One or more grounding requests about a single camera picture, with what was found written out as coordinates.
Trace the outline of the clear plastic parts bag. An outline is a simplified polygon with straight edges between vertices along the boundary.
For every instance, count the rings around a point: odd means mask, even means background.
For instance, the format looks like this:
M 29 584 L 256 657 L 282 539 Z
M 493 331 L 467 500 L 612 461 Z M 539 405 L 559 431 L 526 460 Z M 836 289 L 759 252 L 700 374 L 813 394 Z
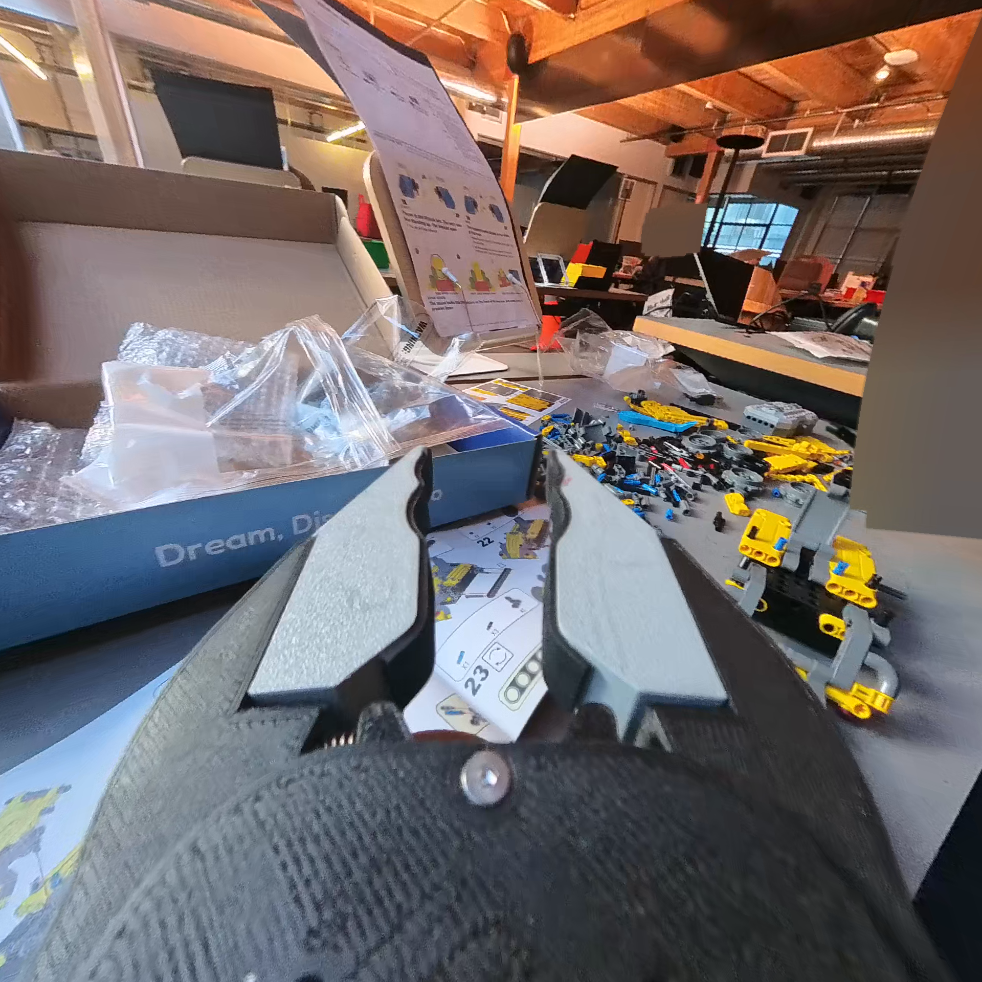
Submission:
M 223 471 L 358 471 L 416 447 L 496 433 L 508 419 L 448 385 L 473 353 L 421 306 L 388 296 L 343 334 L 320 316 L 208 362 L 207 426 Z

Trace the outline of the open instruction booklet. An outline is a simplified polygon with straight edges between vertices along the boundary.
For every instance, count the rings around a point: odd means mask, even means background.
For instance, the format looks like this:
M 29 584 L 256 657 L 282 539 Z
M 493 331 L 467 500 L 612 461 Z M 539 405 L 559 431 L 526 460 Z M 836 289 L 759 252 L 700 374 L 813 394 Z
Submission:
M 546 507 L 498 512 L 428 542 L 436 664 L 407 722 L 514 740 L 545 694 Z M 206 605 L 2 675 L 2 980 L 18 978 L 46 932 L 106 783 L 178 656 L 227 607 Z

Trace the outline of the blue brick separator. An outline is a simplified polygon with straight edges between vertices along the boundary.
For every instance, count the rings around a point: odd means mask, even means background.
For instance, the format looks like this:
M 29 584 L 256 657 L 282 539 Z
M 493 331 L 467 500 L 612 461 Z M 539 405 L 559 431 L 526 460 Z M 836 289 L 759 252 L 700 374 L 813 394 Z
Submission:
M 678 413 L 668 419 L 651 416 L 638 411 L 620 411 L 617 413 L 620 424 L 624 426 L 643 426 L 671 434 L 682 434 L 692 432 L 695 429 L 710 424 L 710 420 L 703 417 L 678 418 Z

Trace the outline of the cardboard set box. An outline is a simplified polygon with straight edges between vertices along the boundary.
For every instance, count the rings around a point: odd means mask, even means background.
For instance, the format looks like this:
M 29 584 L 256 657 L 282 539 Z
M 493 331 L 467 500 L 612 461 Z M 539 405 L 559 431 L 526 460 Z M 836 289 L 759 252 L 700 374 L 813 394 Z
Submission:
M 91 420 L 96 383 L 2 384 L 2 423 Z M 506 425 L 433 451 L 431 525 L 531 496 L 539 438 Z M 264 575 L 383 473 L 306 479 L 2 534 L 1 648 L 16 648 Z

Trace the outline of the pile of small building pieces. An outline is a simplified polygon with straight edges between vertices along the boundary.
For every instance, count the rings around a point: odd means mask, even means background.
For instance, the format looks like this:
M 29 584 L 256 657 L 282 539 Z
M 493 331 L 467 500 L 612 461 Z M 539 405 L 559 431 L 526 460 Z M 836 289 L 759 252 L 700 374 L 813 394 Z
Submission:
M 710 424 L 692 432 L 671 434 L 643 426 L 620 424 L 617 413 L 638 411 L 668 419 L 703 417 Z M 853 453 L 813 433 L 782 439 L 754 433 L 739 422 L 691 412 L 682 407 L 648 399 L 644 391 L 628 394 L 620 411 L 591 414 L 583 409 L 554 412 L 539 424 L 544 449 L 563 451 L 588 471 L 593 480 L 613 493 L 635 514 L 653 522 L 659 509 L 665 521 L 677 521 L 692 508 L 705 510 L 704 498 L 716 507 L 712 523 L 722 532 L 730 520 L 746 519 L 758 499 L 766 502 L 787 499 L 790 489 L 806 487 L 819 491 L 850 489 Z M 754 497 L 719 492 L 696 470 L 682 446 L 682 438 L 711 428 L 728 431 L 754 451 L 763 464 L 764 489 Z

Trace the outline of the grey control hub block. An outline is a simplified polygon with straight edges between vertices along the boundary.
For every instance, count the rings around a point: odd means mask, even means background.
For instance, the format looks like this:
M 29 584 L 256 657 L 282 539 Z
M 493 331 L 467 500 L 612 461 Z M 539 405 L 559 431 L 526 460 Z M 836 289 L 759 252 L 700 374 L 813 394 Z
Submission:
M 818 416 L 795 403 L 768 401 L 747 406 L 743 425 L 764 436 L 795 439 L 813 433 Z

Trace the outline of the bubble wrap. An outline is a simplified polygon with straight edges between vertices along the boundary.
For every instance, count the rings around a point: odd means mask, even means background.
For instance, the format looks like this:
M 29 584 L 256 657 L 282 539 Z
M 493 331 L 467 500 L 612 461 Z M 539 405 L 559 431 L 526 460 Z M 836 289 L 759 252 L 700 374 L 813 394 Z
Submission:
M 228 365 L 250 344 L 138 322 L 124 335 L 117 360 L 151 367 L 201 369 Z M 88 428 L 57 427 L 25 419 L 15 411 L 1 450 L 1 531 L 11 533 L 114 514 L 107 504 L 72 478 L 92 464 L 110 442 L 109 405 L 102 400 Z

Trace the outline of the black wall screen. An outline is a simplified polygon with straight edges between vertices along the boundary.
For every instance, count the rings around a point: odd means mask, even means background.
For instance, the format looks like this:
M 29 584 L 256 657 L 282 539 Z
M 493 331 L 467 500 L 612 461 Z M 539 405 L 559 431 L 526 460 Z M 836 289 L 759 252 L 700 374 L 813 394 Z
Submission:
M 182 159 L 283 170 L 270 88 L 190 76 L 151 66 L 154 92 Z

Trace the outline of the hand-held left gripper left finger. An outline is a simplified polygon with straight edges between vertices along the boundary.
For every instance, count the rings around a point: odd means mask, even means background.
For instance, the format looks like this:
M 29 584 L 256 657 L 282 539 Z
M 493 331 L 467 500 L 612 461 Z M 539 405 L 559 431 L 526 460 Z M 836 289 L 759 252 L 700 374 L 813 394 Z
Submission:
M 247 690 L 251 703 L 411 703 L 435 660 L 431 493 L 431 452 L 414 448 L 310 538 Z

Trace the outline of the desk with wooden edge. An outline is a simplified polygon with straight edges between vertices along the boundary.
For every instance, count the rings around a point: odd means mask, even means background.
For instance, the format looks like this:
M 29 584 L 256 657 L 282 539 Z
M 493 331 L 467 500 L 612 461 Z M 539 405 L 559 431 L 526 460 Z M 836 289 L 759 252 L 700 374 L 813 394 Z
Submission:
M 853 397 L 864 395 L 866 366 L 819 359 L 773 333 L 748 334 L 743 328 L 715 320 L 647 316 L 637 316 L 632 330 L 676 348 L 710 354 Z

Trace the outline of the printed paper sheet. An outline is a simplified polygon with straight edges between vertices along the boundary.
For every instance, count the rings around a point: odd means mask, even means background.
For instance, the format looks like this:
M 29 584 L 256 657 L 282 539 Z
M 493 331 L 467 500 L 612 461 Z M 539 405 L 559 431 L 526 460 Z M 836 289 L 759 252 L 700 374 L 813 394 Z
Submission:
M 769 334 L 797 350 L 807 352 L 818 360 L 867 364 L 872 344 L 851 335 L 821 331 L 775 331 Z

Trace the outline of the yellow black sticker sheet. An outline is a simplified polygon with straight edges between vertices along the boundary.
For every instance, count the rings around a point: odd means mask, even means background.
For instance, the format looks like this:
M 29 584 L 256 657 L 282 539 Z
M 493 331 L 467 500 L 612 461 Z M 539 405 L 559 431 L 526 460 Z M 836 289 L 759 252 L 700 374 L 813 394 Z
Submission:
M 525 425 L 551 416 L 570 401 L 568 397 L 503 378 L 477 382 L 462 391 L 498 414 Z

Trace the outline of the printed instruction sheet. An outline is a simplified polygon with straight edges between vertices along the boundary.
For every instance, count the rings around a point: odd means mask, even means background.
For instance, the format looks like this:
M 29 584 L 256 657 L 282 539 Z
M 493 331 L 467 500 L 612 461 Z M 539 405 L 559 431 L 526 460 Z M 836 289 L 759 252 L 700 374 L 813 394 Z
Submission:
M 428 59 L 339 2 L 297 5 L 369 134 L 437 332 L 536 333 L 509 204 Z

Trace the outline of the partly built yellow model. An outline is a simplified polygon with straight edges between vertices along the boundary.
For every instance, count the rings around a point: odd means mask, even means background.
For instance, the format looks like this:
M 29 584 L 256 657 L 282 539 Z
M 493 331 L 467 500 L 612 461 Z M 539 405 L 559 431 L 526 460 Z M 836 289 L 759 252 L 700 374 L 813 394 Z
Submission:
M 870 548 L 842 533 L 849 490 L 787 496 L 790 517 L 747 513 L 726 588 L 748 616 L 792 642 L 792 667 L 826 703 L 860 721 L 887 716 L 901 684 L 886 651 L 904 597 L 883 584 Z

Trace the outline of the yellow beams and wheels pile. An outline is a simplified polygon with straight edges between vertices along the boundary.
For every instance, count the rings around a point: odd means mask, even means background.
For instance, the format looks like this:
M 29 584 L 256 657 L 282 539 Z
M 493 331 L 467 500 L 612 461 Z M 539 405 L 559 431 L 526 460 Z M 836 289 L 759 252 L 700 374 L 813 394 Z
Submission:
M 763 464 L 728 431 L 711 428 L 684 435 L 682 446 L 698 472 L 719 492 L 754 497 L 764 489 Z

